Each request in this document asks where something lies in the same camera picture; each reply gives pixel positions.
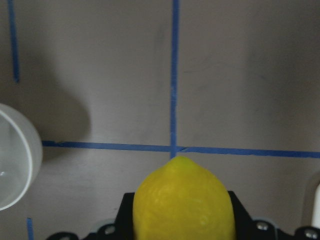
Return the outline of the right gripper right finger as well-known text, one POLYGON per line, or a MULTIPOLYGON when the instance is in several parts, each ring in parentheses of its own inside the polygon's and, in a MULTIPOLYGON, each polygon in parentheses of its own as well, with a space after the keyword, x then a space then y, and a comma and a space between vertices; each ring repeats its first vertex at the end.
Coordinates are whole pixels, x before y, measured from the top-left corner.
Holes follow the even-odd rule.
POLYGON ((237 240, 250 240, 252 236, 252 218, 238 199, 236 194, 233 191, 228 191, 228 194, 231 199, 234 221, 235 221, 235 230, 236 230, 236 239, 237 240))

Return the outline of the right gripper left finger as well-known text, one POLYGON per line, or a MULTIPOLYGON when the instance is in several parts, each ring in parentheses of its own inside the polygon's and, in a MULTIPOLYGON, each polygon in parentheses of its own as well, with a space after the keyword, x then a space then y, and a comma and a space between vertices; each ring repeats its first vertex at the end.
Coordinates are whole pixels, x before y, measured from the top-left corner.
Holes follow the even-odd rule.
POLYGON ((114 221, 115 240, 133 240, 133 201, 134 192, 125 193, 114 221))

